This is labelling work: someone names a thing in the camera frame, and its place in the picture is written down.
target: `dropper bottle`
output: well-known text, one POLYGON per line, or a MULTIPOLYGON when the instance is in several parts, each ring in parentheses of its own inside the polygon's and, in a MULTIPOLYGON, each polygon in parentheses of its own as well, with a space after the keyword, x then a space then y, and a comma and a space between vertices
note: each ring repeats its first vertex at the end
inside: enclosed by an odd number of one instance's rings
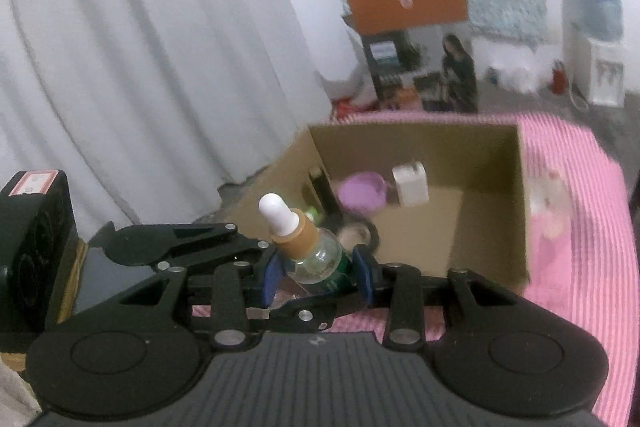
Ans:
POLYGON ((316 228, 301 210, 289 208, 277 194, 265 194, 258 209, 269 223, 285 271, 306 291, 320 295, 353 286, 351 260, 333 233, 316 228))

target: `white power adapter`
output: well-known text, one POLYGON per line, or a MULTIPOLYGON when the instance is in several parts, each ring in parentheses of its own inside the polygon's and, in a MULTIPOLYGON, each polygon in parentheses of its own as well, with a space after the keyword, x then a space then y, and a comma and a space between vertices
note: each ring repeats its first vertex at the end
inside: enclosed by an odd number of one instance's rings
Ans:
POLYGON ((392 172, 402 206, 415 206, 429 201, 427 172, 421 162, 399 165, 392 172))

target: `woman in black clothing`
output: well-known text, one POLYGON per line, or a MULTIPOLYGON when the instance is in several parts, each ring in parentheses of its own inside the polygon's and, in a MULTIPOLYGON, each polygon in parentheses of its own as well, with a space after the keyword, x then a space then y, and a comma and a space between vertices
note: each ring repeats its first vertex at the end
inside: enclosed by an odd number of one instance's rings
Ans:
POLYGON ((442 42, 445 56, 442 59, 442 71, 449 79, 449 96, 456 110, 466 113, 478 112, 478 86, 476 86, 476 68, 460 39, 453 34, 444 37, 442 42))

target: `purple bowl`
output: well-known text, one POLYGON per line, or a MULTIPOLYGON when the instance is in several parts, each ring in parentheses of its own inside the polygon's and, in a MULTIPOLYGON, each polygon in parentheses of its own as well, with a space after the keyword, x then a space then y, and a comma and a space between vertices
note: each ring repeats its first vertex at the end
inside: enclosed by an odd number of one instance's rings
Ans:
POLYGON ((358 172, 338 188, 338 200, 347 212, 372 216, 386 205, 386 182, 377 172, 358 172))

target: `pink striped cloth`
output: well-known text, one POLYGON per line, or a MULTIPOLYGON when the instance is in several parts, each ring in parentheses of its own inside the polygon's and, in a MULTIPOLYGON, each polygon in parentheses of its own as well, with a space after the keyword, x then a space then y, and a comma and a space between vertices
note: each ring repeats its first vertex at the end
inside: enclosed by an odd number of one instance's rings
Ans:
MULTIPOLYGON (((522 131, 529 175, 561 171, 573 204, 571 270, 565 275, 569 299, 542 281, 526 296, 594 335, 609 355, 609 377, 593 412, 610 427, 625 427, 629 418, 638 359, 639 283, 634 232, 620 166, 599 147, 590 130, 546 114, 463 116, 426 112, 381 112, 355 115, 348 123, 435 121, 450 123, 517 123, 522 131)), ((554 284, 562 281, 555 274, 554 284)), ((426 310, 442 332, 437 311, 426 310)), ((341 317, 332 331, 374 331, 380 339, 386 311, 341 317)))

